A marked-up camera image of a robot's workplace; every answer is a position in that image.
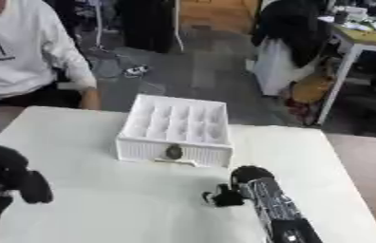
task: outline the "table leg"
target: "table leg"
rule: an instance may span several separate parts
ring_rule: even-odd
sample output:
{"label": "table leg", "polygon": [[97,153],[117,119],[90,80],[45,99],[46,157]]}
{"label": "table leg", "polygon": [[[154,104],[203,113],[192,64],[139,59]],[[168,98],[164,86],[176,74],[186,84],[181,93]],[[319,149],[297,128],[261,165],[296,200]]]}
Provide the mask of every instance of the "table leg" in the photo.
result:
{"label": "table leg", "polygon": [[339,70],[337,71],[337,80],[332,88],[329,96],[327,97],[326,101],[324,102],[323,108],[318,118],[318,124],[323,124],[331,110],[332,105],[337,97],[337,94],[342,87],[343,82],[345,81],[350,68],[355,62],[356,58],[362,53],[363,49],[360,45],[353,45],[353,47],[349,50],[345,57],[343,58],[343,62],[341,63]]}
{"label": "table leg", "polygon": [[180,51],[184,52],[185,47],[183,45],[182,39],[180,38],[180,1],[181,0],[175,0],[175,14],[174,14],[174,28],[175,28],[175,37],[177,38]]}

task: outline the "black jacket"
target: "black jacket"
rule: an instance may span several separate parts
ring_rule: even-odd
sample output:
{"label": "black jacket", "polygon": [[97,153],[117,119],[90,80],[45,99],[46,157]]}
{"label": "black jacket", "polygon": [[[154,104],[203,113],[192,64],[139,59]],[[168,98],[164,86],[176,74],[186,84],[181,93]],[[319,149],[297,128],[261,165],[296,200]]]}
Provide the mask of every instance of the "black jacket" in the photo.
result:
{"label": "black jacket", "polygon": [[259,46],[268,37],[281,39],[291,50],[291,59],[303,67],[319,53],[326,40],[326,26],[317,20],[323,1],[278,0],[258,13],[252,42]]}

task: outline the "gray carpet floor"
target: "gray carpet floor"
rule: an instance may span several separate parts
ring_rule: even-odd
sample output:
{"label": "gray carpet floor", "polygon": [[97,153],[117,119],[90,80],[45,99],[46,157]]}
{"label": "gray carpet floor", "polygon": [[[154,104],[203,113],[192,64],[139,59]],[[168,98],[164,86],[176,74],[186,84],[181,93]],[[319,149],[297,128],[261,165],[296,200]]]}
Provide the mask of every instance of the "gray carpet floor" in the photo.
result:
{"label": "gray carpet floor", "polygon": [[[175,45],[170,53],[158,54],[123,47],[119,35],[106,34],[103,45],[120,56],[116,61],[111,53],[91,50],[93,36],[86,35],[83,49],[99,79],[103,110],[128,112],[136,96],[144,93],[225,102],[232,124],[301,125],[278,99],[263,97],[254,75],[245,70],[245,59],[254,54],[249,36],[192,27],[182,38],[184,53]],[[122,70],[132,65],[149,65],[152,71],[127,79]],[[351,133],[346,117],[332,112],[324,129]]]}

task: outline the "wooden desk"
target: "wooden desk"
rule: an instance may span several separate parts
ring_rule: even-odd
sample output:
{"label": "wooden desk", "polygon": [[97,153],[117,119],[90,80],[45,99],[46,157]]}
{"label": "wooden desk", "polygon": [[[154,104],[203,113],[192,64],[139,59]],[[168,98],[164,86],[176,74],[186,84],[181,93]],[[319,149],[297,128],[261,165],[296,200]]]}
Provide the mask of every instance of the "wooden desk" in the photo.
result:
{"label": "wooden desk", "polygon": [[340,26],[332,26],[333,35],[344,43],[350,45],[348,53],[345,54],[343,62],[337,71],[337,80],[333,89],[329,93],[327,100],[324,103],[323,109],[318,119],[318,124],[323,124],[326,120],[329,111],[345,81],[350,68],[361,53],[365,50],[376,51],[376,31],[364,32],[359,30],[352,30]]}

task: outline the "person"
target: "person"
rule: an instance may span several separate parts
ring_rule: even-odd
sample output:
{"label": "person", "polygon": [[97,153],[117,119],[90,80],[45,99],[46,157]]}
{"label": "person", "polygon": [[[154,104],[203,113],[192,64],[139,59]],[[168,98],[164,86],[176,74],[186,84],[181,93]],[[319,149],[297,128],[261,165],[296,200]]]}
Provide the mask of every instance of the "person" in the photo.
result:
{"label": "person", "polygon": [[[56,68],[78,90],[58,89]],[[0,0],[0,105],[100,108],[86,59],[42,0]]]}

